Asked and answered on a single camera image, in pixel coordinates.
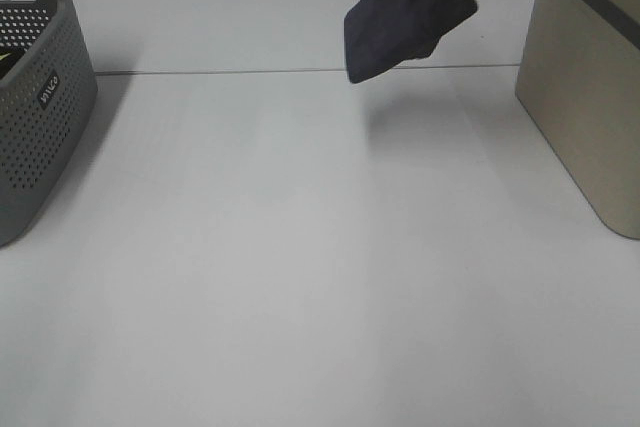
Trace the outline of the grey perforated plastic basket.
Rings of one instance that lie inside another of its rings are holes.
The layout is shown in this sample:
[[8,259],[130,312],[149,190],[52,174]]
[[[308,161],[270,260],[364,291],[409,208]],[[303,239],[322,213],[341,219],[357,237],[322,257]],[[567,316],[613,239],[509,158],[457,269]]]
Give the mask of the grey perforated plastic basket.
[[65,170],[98,87],[73,0],[1,4],[1,49],[23,48],[1,81],[1,243],[28,230]]

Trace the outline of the dark grey towel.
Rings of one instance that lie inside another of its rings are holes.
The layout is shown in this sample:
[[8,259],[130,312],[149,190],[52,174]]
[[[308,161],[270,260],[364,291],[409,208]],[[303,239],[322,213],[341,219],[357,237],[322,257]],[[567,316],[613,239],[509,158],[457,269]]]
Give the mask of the dark grey towel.
[[476,0],[359,0],[344,18],[349,82],[430,57],[444,36],[477,11]]

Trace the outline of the beige plastic storage basket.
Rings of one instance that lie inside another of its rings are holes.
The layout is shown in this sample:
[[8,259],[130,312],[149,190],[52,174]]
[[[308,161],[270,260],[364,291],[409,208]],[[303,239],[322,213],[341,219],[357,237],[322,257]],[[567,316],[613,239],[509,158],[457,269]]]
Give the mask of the beige plastic storage basket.
[[639,236],[639,0],[534,0],[515,94],[600,221]]

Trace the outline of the black and yellow item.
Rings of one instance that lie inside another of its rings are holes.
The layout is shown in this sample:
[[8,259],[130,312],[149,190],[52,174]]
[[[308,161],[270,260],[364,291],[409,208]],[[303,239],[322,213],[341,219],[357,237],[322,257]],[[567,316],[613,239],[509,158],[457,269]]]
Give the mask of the black and yellow item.
[[21,69],[21,61],[26,54],[23,48],[2,48],[0,54],[0,79],[7,81],[14,79]]

